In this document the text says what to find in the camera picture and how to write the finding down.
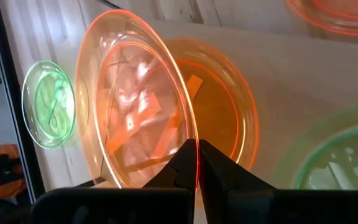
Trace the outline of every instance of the glowing orange rim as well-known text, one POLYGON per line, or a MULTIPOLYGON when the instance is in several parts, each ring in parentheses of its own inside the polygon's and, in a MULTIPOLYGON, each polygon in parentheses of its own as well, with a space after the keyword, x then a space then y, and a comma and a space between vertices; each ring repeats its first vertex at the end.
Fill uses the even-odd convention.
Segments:
POLYGON ((233 150, 230 153, 230 159, 232 159, 232 157, 234 155, 234 151, 236 150, 236 147, 237 147, 237 141, 239 139, 239 119, 238 119, 239 115, 238 115, 238 112, 237 112, 236 104, 234 103, 234 99, 233 99, 232 95, 230 94, 229 89, 227 89, 227 86, 222 82, 222 80, 219 79, 219 77, 217 75, 215 75, 210 69, 208 69, 204 65, 196 63, 196 62, 193 62, 191 60, 177 60, 177 62, 179 64, 183 63, 183 64, 191 65, 191 66, 194 66, 194 67, 198 67, 198 68, 200 68, 202 70, 205 70, 210 76, 212 76, 217 82, 219 82, 223 86, 224 90, 229 95, 231 105, 233 106, 234 114, 236 116, 236 137, 234 138, 233 150))
MULTIPOLYGON (((234 70, 234 73, 238 76, 238 78, 240 80, 242 80, 244 86, 246 87, 247 89, 247 92, 248 92, 248 95, 249 95, 249 98, 251 100, 251 110, 252 110, 252 115, 255 119, 255 122, 254 122, 254 128, 255 128, 255 135, 254 135, 254 147, 252 149, 252 155, 250 157, 250 162, 248 164, 248 166, 246 167, 246 169, 251 169, 252 166, 254 165, 254 162, 255 162, 255 158, 256 158, 256 155, 257 155, 257 150, 258 150, 258 147, 259 147, 259 117, 258 117, 258 112, 257 112, 257 107, 256 107, 256 102, 255 102, 255 99, 254 99, 254 96, 249 88, 249 85, 247 83, 247 81, 245 80, 245 78, 241 75, 241 72, 238 71, 237 67, 224 55, 222 54, 220 51, 202 43, 202 42, 197 42, 198 45, 202 45, 203 48, 207 49, 209 52, 212 52, 212 54, 214 55, 218 55, 219 57, 221 57, 226 63, 229 64, 230 68, 234 70)), ((197 66, 197 67, 200 67, 200 68, 203 68, 205 69, 208 73, 210 73, 218 82, 221 83, 221 85, 226 89, 226 91, 229 93, 229 90, 227 89, 227 86, 222 82, 222 80, 220 80, 211 70, 209 70, 208 68, 206 68, 205 66, 203 65, 200 65, 198 63, 195 63, 195 62, 192 62, 192 61, 189 61, 189 60, 178 60, 179 62, 185 62, 185 63, 191 63, 192 65, 194 66, 197 66)), ((230 96, 230 99, 231 99, 231 102, 232 102, 232 105, 233 105, 233 108, 234 108, 234 111, 235 111, 235 114, 236 114, 236 121, 237 121, 237 134, 236 134, 236 139, 238 139, 238 135, 239 135, 239 132, 238 132, 238 115, 237 115, 237 109, 235 107, 235 104, 234 104, 234 100, 232 98, 232 95, 229 93, 229 96, 230 96)), ((234 153, 234 150, 236 148, 236 145, 233 149, 233 151, 231 152, 231 156, 230 158, 233 156, 233 153, 234 153)))
POLYGON ((89 36, 90 34, 90 30, 92 30, 92 27, 100 20, 100 18, 102 18, 103 16, 107 15, 107 14, 123 14, 133 20, 135 20, 136 22, 138 22, 142 27, 145 28, 145 30, 151 34, 152 37, 154 37, 154 39, 157 41, 157 43, 162 46, 164 52, 168 55, 168 58, 170 59, 174 69, 175 69, 175 72, 177 74, 179 74, 178 78, 179 78, 179 81, 180 81, 180 86, 181 86, 181 89, 185 92, 185 100, 187 101, 188 103, 188 107, 190 109, 190 116, 191 116, 191 121, 193 123, 193 130, 194 130, 194 134, 195 134, 195 141, 196 141, 196 186, 195 188, 197 189, 197 186, 198 186, 198 178, 199 178, 199 174, 200 174, 200 152, 199 152, 199 149, 200 149, 200 146, 199 146, 199 142, 198 142, 198 132, 197 132, 197 125, 196 125, 196 121, 195 121, 195 115, 194 115, 194 111, 193 111, 193 107, 191 105, 191 101, 190 101, 190 97, 189 97, 189 94, 187 92, 187 89, 186 89, 186 85, 185 85, 185 82, 183 81, 183 78, 181 76, 181 73, 179 71, 179 68, 177 66, 177 64, 175 63, 171 53, 168 51, 167 47, 165 46, 165 44, 162 42, 161 38, 155 33, 155 31, 145 22, 143 21, 139 16, 127 11, 127 10, 122 10, 122 9, 115 9, 115 10, 110 10, 110 11, 106 11, 104 13, 102 13, 101 15, 99 15, 92 23, 91 25, 89 26, 88 30, 86 31, 85 33, 85 37, 84 39, 82 40, 81 42, 81 46, 80 46, 80 51, 79 51, 79 54, 78 54, 78 58, 77 58, 77 65, 76 65, 76 73, 75 73, 75 86, 79 86, 79 77, 78 77, 78 65, 79 65, 79 62, 80 62, 80 57, 81 57, 81 52, 83 50, 83 46, 84 46, 84 43, 85 43, 85 40, 87 38, 87 36, 89 36))
POLYGON ((337 16, 341 16, 341 17, 345 17, 345 18, 358 19, 358 16, 348 14, 345 12, 341 12, 341 11, 337 11, 337 10, 325 5, 323 2, 321 2, 321 0, 313 0, 313 4, 315 6, 317 6, 318 8, 320 8, 321 10, 324 10, 328 13, 331 13, 331 14, 334 14, 337 16))
POLYGON ((314 26, 323 28, 327 31, 330 32, 335 32, 337 34, 345 34, 345 35, 353 35, 353 36, 358 36, 358 32, 350 32, 350 31, 344 31, 344 30, 337 30, 337 29, 333 29, 330 26, 324 25, 318 21, 315 21, 313 18, 311 18, 310 16, 308 16, 307 14, 303 13, 294 3, 294 0, 286 0, 288 6, 294 10, 299 16, 301 16, 304 20, 308 21, 310 24, 313 24, 314 26))

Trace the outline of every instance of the plastic dish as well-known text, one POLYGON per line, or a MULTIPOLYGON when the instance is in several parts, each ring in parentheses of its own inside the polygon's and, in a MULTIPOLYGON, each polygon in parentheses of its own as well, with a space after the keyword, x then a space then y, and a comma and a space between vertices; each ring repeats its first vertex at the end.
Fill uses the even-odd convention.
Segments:
POLYGON ((198 136, 250 169, 259 145, 259 120, 250 88, 221 52, 193 39, 164 41, 193 104, 198 136))
POLYGON ((39 146, 55 149, 68 139, 75 119, 74 93, 57 64, 41 61, 29 69, 22 89, 22 112, 39 146))
POLYGON ((286 0, 303 19, 330 32, 358 35, 358 0, 286 0))
POLYGON ((142 187, 187 139, 198 134, 193 108, 176 63, 157 34, 129 11, 100 15, 78 56, 76 105, 84 154, 96 183, 142 187))
POLYGON ((279 188, 358 190, 358 106, 318 123, 289 148, 279 188))

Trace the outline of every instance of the orange plastic bowl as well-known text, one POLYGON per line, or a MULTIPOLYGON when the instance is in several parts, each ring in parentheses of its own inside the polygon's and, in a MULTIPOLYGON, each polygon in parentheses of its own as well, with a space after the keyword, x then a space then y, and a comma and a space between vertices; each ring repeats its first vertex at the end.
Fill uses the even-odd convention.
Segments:
POLYGON ((190 94, 198 136, 246 169, 259 146, 259 119, 248 83, 221 52, 189 38, 166 40, 190 94))
POLYGON ((286 0, 304 20, 330 32, 358 35, 358 0, 286 0))
POLYGON ((196 140, 198 158, 195 116, 179 69, 133 13, 108 11, 91 24, 75 86, 79 134, 96 182, 142 187, 187 139, 196 140))

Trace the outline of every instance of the white wood panel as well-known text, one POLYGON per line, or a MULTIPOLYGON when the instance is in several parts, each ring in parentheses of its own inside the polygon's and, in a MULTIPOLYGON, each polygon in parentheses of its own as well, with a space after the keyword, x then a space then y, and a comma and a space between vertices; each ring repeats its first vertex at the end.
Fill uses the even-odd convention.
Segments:
POLYGON ((96 1, 90 0, 77 0, 79 2, 79 7, 81 11, 81 20, 85 24, 85 27, 88 28, 92 21, 94 21, 98 15, 104 11, 109 10, 110 8, 96 1))
POLYGON ((110 1, 145 19, 192 22, 209 26, 358 43, 358 37, 333 34, 312 26, 289 9, 285 0, 110 1))
MULTIPOLYGON (((73 80, 77 52, 87 28, 80 3, 74 0, 0 3, 19 82, 22 84, 27 70, 39 60, 57 62, 73 80)), ((60 149, 36 146, 35 150, 47 190, 91 179, 82 148, 75 141, 68 141, 60 149)))

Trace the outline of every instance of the glowing green rim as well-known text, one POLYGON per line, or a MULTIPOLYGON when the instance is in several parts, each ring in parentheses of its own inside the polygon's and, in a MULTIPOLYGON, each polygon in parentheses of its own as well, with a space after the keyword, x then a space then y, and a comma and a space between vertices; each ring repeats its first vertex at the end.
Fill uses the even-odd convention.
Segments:
MULTIPOLYGON (((68 137, 70 137, 70 134, 71 134, 72 131, 73 131, 74 123, 75 123, 75 104, 74 104, 74 102, 75 102, 75 95, 74 95, 74 91, 73 91, 73 86, 71 85, 71 82, 70 82, 70 80, 68 79, 67 75, 65 74, 65 72, 64 72, 55 62, 46 61, 46 60, 36 62, 36 63, 33 64, 33 66, 31 66, 31 68, 29 69, 29 71, 27 72, 26 77, 29 76, 29 75, 32 73, 33 69, 34 69, 35 67, 39 66, 41 63, 46 63, 46 64, 49 64, 49 65, 51 65, 52 67, 56 68, 56 69, 59 71, 59 72, 56 72, 56 73, 58 73, 60 76, 62 76, 62 77, 67 81, 68 86, 70 87, 71 93, 72 93, 72 95, 73 95, 73 105, 74 105, 73 119, 72 119, 72 121, 71 121, 70 128, 69 128, 69 130, 67 131, 66 135, 64 135, 64 136, 62 136, 62 137, 52 138, 52 136, 50 136, 49 134, 47 134, 47 133, 45 132, 45 130, 42 128, 42 126, 39 125, 40 121, 39 121, 39 119, 38 119, 38 114, 37 114, 37 112, 35 112, 35 118, 36 118, 37 123, 38 123, 38 125, 40 126, 42 132, 43 132, 46 136, 48 136, 51 140, 53 140, 53 141, 60 141, 59 144, 56 144, 56 145, 53 146, 53 147, 47 147, 47 146, 42 145, 38 140, 36 140, 36 138, 33 137, 32 133, 31 133, 30 130, 29 130, 29 127, 27 127, 27 129, 28 129, 29 132, 30 132, 30 135, 31 135, 32 139, 33 139, 39 146, 43 147, 44 149, 56 149, 56 148, 62 146, 62 145, 67 141, 68 137)), ((35 92, 36 92, 36 93, 37 93, 38 88, 39 88, 39 84, 40 84, 39 81, 37 82, 37 86, 35 87, 35 92)), ((36 98, 37 98, 37 94, 34 95, 34 99, 33 99, 34 105, 35 105, 35 99, 36 99, 36 98)))
POLYGON ((305 174, 311 169, 311 166, 318 160, 320 159, 320 157, 324 154, 324 152, 328 151, 332 145, 334 145, 335 143, 337 143, 338 141, 342 141, 344 139, 347 138, 352 138, 354 136, 358 135, 358 129, 353 130, 353 131, 349 131, 346 134, 340 135, 336 138, 330 139, 327 141, 326 144, 324 144, 322 147, 320 147, 320 149, 318 149, 316 152, 314 152, 309 159, 306 161, 306 164, 303 166, 303 168, 301 169, 301 171, 299 172, 299 174, 296 177, 296 181, 295 181, 295 185, 294 187, 296 189, 300 189, 301 188, 301 184, 303 182, 303 179, 305 178, 305 174))
MULTIPOLYGON (((330 116, 329 118, 326 118, 322 121, 317 122, 314 126, 312 126, 309 130, 304 132, 299 138, 297 138, 291 144, 291 146, 288 148, 288 151, 285 153, 285 155, 282 157, 281 161, 276 166, 276 168, 273 172, 273 182, 276 184, 277 180, 281 179, 281 176, 284 173, 283 165, 286 164, 286 161, 288 160, 288 158, 291 157, 291 155, 293 154, 293 151, 296 149, 299 149, 300 146, 302 146, 303 143, 305 141, 307 141, 308 136, 310 136, 311 133, 315 133, 316 130, 324 129, 325 127, 329 126, 329 124, 331 124, 334 120, 349 116, 349 114, 352 114, 355 111, 358 111, 358 105, 350 107, 344 111, 340 111, 340 112, 330 116)), ((306 162, 300 162, 301 165, 298 166, 296 169, 299 169, 299 167, 301 167, 301 171, 295 172, 295 177, 296 177, 295 183, 292 184, 293 178, 291 178, 291 186, 293 188, 299 189, 301 180, 303 180, 303 176, 305 175, 306 171, 310 168, 310 166, 313 164, 313 162, 315 160, 319 159, 319 157, 325 151, 324 149, 329 148, 328 146, 330 146, 335 141, 348 138, 349 136, 354 136, 355 134, 358 134, 358 129, 355 129, 353 131, 348 131, 348 132, 341 134, 340 136, 337 136, 335 138, 325 140, 323 142, 323 144, 321 144, 321 146, 318 148, 319 150, 313 152, 310 156, 308 156, 308 159, 306 160, 306 162)))

